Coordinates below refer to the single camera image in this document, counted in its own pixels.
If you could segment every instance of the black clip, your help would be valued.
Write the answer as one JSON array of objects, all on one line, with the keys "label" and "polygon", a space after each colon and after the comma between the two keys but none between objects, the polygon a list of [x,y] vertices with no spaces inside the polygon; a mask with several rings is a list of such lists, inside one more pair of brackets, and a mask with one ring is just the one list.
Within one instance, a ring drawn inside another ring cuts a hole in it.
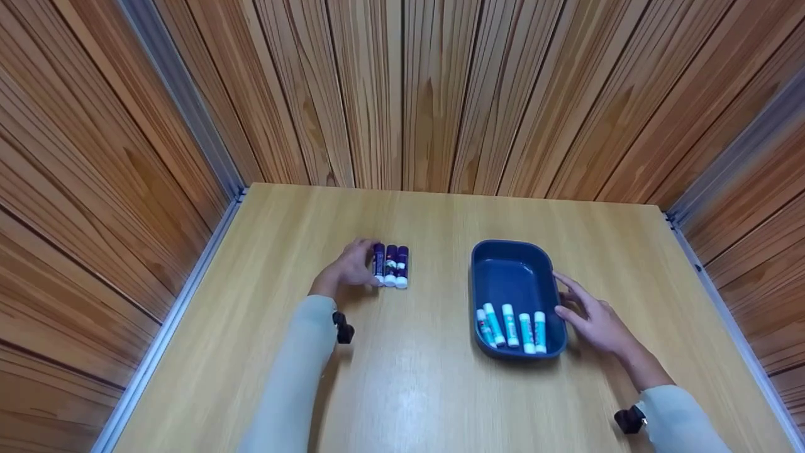
[{"label": "black clip", "polygon": [[347,324],[347,317],[340,311],[337,311],[332,314],[332,323],[336,325],[338,329],[338,343],[339,344],[350,344],[352,342],[352,337],[355,336],[355,327],[350,326]]},{"label": "black clip", "polygon": [[636,405],[615,413],[615,422],[623,434],[636,434],[646,424],[646,415]]}]

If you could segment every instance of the wood paneled wall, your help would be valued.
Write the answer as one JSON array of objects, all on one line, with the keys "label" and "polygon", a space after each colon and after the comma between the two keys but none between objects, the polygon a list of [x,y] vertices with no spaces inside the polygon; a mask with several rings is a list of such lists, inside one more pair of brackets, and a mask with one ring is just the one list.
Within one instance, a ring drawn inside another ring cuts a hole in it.
[{"label": "wood paneled wall", "polygon": [[802,0],[157,0],[251,181],[667,208],[805,63]]},{"label": "wood paneled wall", "polygon": [[89,450],[228,202],[116,2],[0,1],[0,450]]},{"label": "wood paneled wall", "polygon": [[805,431],[805,114],[757,153],[684,230]]}]

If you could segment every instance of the table surface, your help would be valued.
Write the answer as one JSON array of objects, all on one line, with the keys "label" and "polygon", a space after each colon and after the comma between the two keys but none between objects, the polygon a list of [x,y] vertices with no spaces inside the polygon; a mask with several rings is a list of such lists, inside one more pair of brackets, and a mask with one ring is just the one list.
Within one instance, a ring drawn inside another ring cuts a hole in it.
[{"label": "table surface", "polygon": [[234,450],[291,312],[355,236],[411,248],[410,288],[351,292],[357,333],[322,377],[311,450],[642,451],[612,415],[637,398],[571,331],[555,360],[492,360],[471,337],[483,239],[535,243],[606,299],[734,451],[791,445],[656,206],[254,185],[118,451]]}]

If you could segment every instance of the glue stick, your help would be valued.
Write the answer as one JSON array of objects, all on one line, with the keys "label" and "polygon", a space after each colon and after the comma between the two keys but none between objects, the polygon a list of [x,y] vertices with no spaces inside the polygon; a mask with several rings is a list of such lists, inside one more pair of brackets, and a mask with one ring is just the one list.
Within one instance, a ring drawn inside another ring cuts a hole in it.
[{"label": "glue stick", "polygon": [[479,308],[475,311],[475,317],[478,320],[478,327],[481,329],[481,335],[483,335],[486,344],[497,349],[495,339],[492,338],[492,331],[489,329],[489,326],[486,325],[486,312]]},{"label": "glue stick", "polygon": [[401,245],[397,249],[397,279],[394,281],[397,288],[408,288],[408,247]]},{"label": "glue stick", "polygon": [[509,347],[520,347],[520,340],[517,338],[517,327],[514,325],[514,311],[511,304],[503,304],[503,326],[506,328],[506,342]]},{"label": "glue stick", "polygon": [[374,253],[374,266],[372,267],[374,278],[378,279],[380,285],[383,285],[383,265],[386,263],[386,246],[381,243],[376,243],[372,251]]},{"label": "glue stick", "polygon": [[489,321],[489,327],[492,329],[495,344],[498,346],[503,346],[506,344],[506,338],[503,336],[503,332],[501,331],[500,322],[497,321],[495,307],[493,307],[492,304],[484,304],[484,311],[486,312],[486,319]]},{"label": "glue stick", "polygon": [[386,267],[383,269],[383,284],[394,286],[397,282],[397,246],[390,243],[386,247]]},{"label": "glue stick", "polygon": [[520,330],[522,330],[522,351],[526,354],[536,354],[534,334],[531,333],[531,316],[528,313],[520,313]]},{"label": "glue stick", "polygon": [[546,353],[547,343],[545,342],[545,313],[541,311],[534,312],[534,333],[537,337],[535,350],[537,352],[542,352],[543,354]]}]

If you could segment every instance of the plastic tray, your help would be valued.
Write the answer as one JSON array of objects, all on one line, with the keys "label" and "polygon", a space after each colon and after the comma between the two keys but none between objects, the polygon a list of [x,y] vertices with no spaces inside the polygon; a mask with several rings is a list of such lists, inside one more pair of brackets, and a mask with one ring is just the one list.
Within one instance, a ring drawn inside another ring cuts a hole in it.
[{"label": "plastic tray", "polygon": [[[475,246],[470,269],[473,280],[471,319],[475,340],[486,355],[495,359],[534,360],[556,357],[564,350],[568,344],[568,330],[564,320],[554,311],[559,304],[559,290],[552,270],[547,253],[532,243],[491,239]],[[491,303],[494,307],[504,335],[506,327],[503,324],[502,306],[512,305],[514,324],[521,343],[519,347],[504,345],[496,349],[486,344],[475,317],[476,310],[483,309],[485,303]],[[528,313],[533,330],[535,311],[545,313],[547,352],[526,354],[522,349],[518,316]]]}]

